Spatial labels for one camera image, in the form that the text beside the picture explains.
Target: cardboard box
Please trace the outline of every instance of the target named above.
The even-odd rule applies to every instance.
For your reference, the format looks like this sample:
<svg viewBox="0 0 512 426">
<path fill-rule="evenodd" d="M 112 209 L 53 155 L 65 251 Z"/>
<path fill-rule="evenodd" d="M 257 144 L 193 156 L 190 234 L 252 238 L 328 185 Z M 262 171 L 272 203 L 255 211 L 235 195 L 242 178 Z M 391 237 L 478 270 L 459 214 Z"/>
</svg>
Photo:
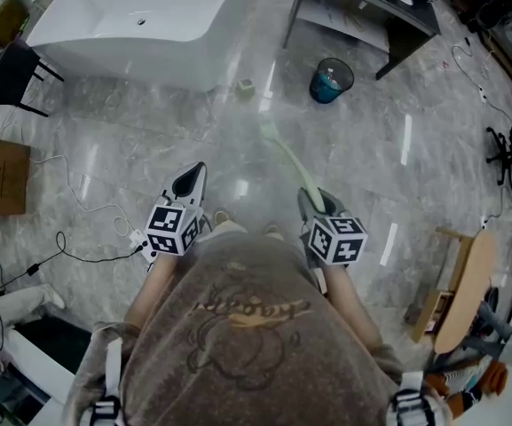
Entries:
<svg viewBox="0 0 512 426">
<path fill-rule="evenodd" d="M 28 11 L 18 0 L 0 2 L 0 45 L 6 46 L 20 32 Z"/>
<path fill-rule="evenodd" d="M 0 215 L 25 213 L 28 146 L 0 140 Z"/>
</svg>

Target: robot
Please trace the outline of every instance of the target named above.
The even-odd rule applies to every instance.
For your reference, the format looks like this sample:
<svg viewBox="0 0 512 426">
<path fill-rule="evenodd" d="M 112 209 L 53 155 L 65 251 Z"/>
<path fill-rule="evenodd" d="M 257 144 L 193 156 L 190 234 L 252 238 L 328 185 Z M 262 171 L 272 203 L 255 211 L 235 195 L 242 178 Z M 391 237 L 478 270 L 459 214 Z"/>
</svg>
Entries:
<svg viewBox="0 0 512 426">
<path fill-rule="evenodd" d="M 204 162 L 189 164 L 164 180 L 144 233 L 131 235 L 133 247 L 143 246 L 149 264 L 160 252 L 183 256 L 193 245 L 201 233 L 206 180 Z M 302 187 L 297 194 L 301 219 L 309 229 L 300 237 L 309 267 L 316 268 L 319 260 L 344 265 L 358 261 L 367 239 L 364 226 L 358 218 L 346 216 L 346 208 L 337 198 L 318 190 L 319 194 L 309 194 Z M 324 207 L 316 203 L 319 195 Z"/>
<path fill-rule="evenodd" d="M 309 268 L 317 268 L 318 259 L 327 265 L 357 262 L 368 237 L 364 226 L 359 218 L 346 216 L 346 208 L 336 197 L 318 189 L 324 212 L 318 210 L 305 188 L 297 194 L 301 219 L 309 229 L 300 237 Z"/>
<path fill-rule="evenodd" d="M 183 256 L 201 233 L 206 179 L 206 164 L 195 162 L 163 181 L 144 233 L 136 230 L 130 236 L 132 247 L 143 246 L 150 267 L 160 252 Z"/>
</svg>

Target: strap buckle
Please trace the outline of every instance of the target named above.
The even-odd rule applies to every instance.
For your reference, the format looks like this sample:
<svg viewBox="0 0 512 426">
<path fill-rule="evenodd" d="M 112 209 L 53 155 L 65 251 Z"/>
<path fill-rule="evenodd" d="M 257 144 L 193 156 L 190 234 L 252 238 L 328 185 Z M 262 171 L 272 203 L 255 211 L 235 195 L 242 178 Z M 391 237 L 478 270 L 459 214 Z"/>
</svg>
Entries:
<svg viewBox="0 0 512 426">
<path fill-rule="evenodd" d="M 396 393 L 391 403 L 393 405 L 394 412 L 396 413 L 398 425 L 400 426 L 407 425 L 407 417 L 404 417 L 405 414 L 410 414 L 416 411 L 423 412 L 429 426 L 433 426 L 435 424 L 435 414 L 431 409 L 431 405 L 417 390 L 400 390 Z"/>
<path fill-rule="evenodd" d="M 94 404 L 90 425 L 101 420 L 112 420 L 114 424 L 120 413 L 120 400 L 116 396 L 106 396 Z"/>
</svg>

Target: shelf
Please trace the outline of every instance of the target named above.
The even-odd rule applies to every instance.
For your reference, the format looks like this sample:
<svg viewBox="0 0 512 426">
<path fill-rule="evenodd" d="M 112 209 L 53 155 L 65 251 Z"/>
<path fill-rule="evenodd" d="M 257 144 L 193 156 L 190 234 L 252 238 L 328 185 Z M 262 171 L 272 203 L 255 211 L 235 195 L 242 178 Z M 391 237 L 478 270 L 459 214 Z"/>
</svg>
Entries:
<svg viewBox="0 0 512 426">
<path fill-rule="evenodd" d="M 390 51 L 385 27 L 355 12 L 320 4 L 317 0 L 302 0 L 297 18 L 353 36 L 384 52 Z"/>
</svg>

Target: shoe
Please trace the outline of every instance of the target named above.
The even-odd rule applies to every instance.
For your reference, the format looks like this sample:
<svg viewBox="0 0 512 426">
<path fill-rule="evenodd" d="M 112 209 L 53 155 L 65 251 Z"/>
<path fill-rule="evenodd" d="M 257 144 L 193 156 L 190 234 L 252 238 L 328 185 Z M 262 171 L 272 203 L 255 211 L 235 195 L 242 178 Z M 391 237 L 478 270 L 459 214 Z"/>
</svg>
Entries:
<svg viewBox="0 0 512 426">
<path fill-rule="evenodd" d="M 281 233 L 280 227 L 273 221 L 271 221 L 265 228 L 264 228 L 264 235 L 267 235 L 268 233 L 277 233 L 278 235 L 283 236 L 283 233 Z"/>
<path fill-rule="evenodd" d="M 47 303 L 52 303 L 59 309 L 64 309 L 67 307 L 64 303 L 64 300 L 62 299 L 62 296 L 60 296 L 59 292 L 52 288 L 51 284 L 43 284 L 41 287 L 44 290 L 44 299 Z"/>
<path fill-rule="evenodd" d="M 214 226 L 221 225 L 226 221 L 231 221 L 230 213 L 228 213 L 225 209 L 219 209 L 215 211 L 214 216 L 212 217 L 212 221 L 214 222 Z"/>
</svg>

